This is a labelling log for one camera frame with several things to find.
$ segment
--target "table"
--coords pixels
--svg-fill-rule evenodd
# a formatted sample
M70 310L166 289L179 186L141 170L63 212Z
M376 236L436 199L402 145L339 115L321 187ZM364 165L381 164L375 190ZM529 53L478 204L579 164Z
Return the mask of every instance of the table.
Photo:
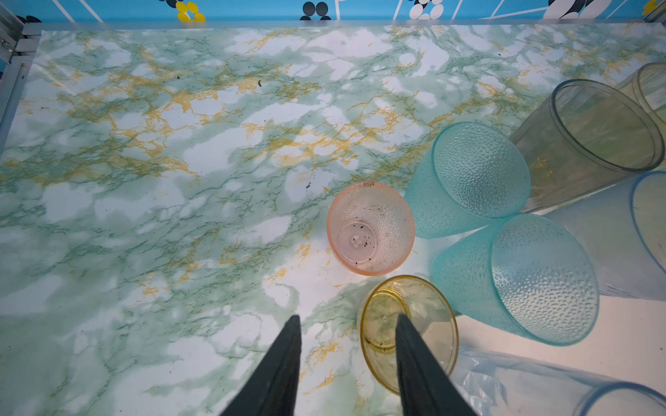
M510 134L565 79L665 57L646 23L44 32L0 158L0 413L215 415L298 313L296 414L401 414L355 328L389 276L334 259L335 195L403 192L447 125ZM602 299L569 348L460 335L664 393L666 308L642 302Z

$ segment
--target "white circle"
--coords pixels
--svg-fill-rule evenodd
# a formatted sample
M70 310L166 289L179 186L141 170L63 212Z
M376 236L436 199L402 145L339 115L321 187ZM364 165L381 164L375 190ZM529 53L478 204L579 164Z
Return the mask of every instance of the white circle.
M410 9L410 19L416 20L418 17L423 13L423 6L419 5L414 5Z
M444 13L444 6L443 5L436 5L430 11L430 18L431 19L439 19L440 16L442 16L442 13Z

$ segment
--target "cup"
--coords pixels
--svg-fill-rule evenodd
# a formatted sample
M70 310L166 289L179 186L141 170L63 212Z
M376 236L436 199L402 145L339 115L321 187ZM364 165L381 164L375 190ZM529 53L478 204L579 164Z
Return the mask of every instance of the cup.
M597 320L599 288L583 248L540 216L519 214L463 238L431 275L455 311L546 344L575 344Z
M661 416L666 397L586 371L461 348L451 382L479 416Z
M372 375L400 394L396 361L396 325L404 313L450 375L458 356L458 325L446 298L416 276L395 276L368 292L358 309L356 325L361 350Z
M526 212L567 202L659 166L661 133L629 97L601 83L558 85L511 136L532 179Z
M501 132L474 122L445 128L405 192L416 235L437 238L518 213L529 196L529 171Z
M615 89L637 102L666 138L666 63L643 65Z
M666 301L666 172L649 172L545 215L573 234L599 292Z
M328 210L328 242L343 266L365 276L392 272L414 245L414 217L390 186L360 182L345 188Z

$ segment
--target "teal cup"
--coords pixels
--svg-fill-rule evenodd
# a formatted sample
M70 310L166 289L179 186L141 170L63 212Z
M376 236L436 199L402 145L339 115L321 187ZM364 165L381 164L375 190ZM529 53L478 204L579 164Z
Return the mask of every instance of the teal cup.
M435 259L431 275L453 310L546 344L575 344L597 321L587 254L541 216L518 214L463 238Z
M517 214L531 190L529 168L501 132L474 122L445 128L412 177L405 200L416 236L438 238Z

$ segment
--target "white line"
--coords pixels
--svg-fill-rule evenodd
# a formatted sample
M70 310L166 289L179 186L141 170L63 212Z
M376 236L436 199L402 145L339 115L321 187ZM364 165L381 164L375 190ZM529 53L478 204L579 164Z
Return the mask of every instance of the white line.
M490 15L490 17L493 17L495 15L495 13L497 13L497 11L500 9L502 3L504 3L504 0L501 0L499 2L498 6L495 8L495 11L493 12L493 14Z
M454 16L451 18L451 20L456 18L456 15L458 14L458 10L460 10L460 5L462 4L462 0L458 1L458 7L456 7L456 11L454 11Z
M533 11L544 11L548 7L540 7L539 9L532 9L532 10L523 10L523 11L516 11L515 13L507 13L505 15L496 15L493 17L482 17L482 19L499 19L500 17L509 17L509 16L517 16L517 15L524 15L525 13L532 13Z
M53 4L55 4L55 6L56 6L58 9L60 9L61 12L63 12L63 14L65 15L65 17L66 17L70 22L72 22L72 23L76 23L76 22L74 21L74 19L72 19L72 16L69 15L69 13L67 12L67 10L65 10L65 8L63 7L63 5L60 4L60 2L58 2L58 0L51 0L51 1L53 2Z
M81 4L83 5L83 7L85 7L86 9L88 9L88 11L90 12L90 14L92 14L93 17L96 18L98 22L100 22L100 23L104 23L104 22L102 21L102 19L99 18L99 16L97 15L97 13L95 13L95 11L93 10L93 8L90 7L90 6L88 6L88 3L86 3L85 0L79 0L79 1L80 1Z
M393 20L396 20L398 18L398 12L400 11L400 6L402 6L402 0L398 2L398 6L396 7L396 14L393 15Z
M608 16L606 16L606 19L608 19L610 16L612 16L613 13L615 13L620 7L624 6L624 3L626 3L626 2L627 2L627 0L624 0L622 3L620 3L620 5L617 6L617 7L615 8L615 10L613 10L613 11L611 12L611 14L609 14Z

